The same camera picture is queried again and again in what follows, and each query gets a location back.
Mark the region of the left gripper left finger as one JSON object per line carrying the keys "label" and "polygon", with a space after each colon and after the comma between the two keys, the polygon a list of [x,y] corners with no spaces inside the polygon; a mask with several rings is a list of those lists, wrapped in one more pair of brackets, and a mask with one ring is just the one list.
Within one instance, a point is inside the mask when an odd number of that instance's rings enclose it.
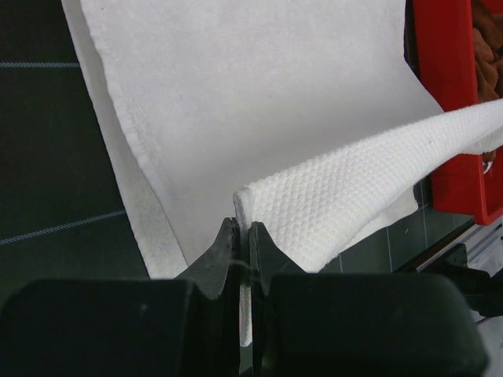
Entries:
{"label": "left gripper left finger", "polygon": [[169,280],[39,280],[1,311],[4,376],[236,376],[240,230]]}

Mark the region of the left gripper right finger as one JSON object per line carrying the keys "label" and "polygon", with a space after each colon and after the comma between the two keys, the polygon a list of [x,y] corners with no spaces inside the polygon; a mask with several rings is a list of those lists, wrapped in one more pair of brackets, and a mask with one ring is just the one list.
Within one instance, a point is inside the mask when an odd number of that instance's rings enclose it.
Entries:
{"label": "left gripper right finger", "polygon": [[481,376],[489,364],[462,293],[424,273],[306,273],[249,231],[253,376]]}

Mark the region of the white towel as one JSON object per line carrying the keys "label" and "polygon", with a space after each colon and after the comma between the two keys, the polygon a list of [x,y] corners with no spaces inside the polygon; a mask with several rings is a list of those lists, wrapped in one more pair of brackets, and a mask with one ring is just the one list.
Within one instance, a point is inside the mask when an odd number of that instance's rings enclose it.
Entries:
{"label": "white towel", "polygon": [[444,112],[404,59],[403,1],[65,1],[134,237],[172,278],[222,220],[307,272],[502,143],[502,103]]}

